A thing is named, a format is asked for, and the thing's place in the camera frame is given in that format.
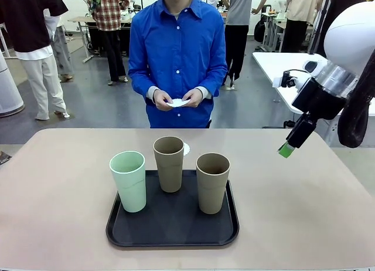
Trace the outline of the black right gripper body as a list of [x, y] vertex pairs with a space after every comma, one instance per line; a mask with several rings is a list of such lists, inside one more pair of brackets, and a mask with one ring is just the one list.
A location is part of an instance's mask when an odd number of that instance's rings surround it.
[[292, 102], [292, 106], [313, 119], [332, 120], [342, 110], [346, 99], [332, 95], [312, 77]]

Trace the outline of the person's left hand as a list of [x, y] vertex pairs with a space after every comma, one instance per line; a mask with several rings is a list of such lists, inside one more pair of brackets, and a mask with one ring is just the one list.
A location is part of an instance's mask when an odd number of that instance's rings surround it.
[[200, 102], [203, 100], [202, 92], [195, 88], [189, 90], [182, 98], [182, 101], [185, 102], [184, 107], [193, 107], [196, 108]]

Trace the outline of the person's right hand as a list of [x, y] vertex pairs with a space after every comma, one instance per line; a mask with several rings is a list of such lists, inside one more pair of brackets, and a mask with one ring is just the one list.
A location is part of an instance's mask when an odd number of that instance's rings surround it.
[[172, 107], [169, 104], [172, 104], [173, 101], [167, 92], [156, 89], [153, 94], [154, 103], [156, 108], [161, 111], [169, 111]]

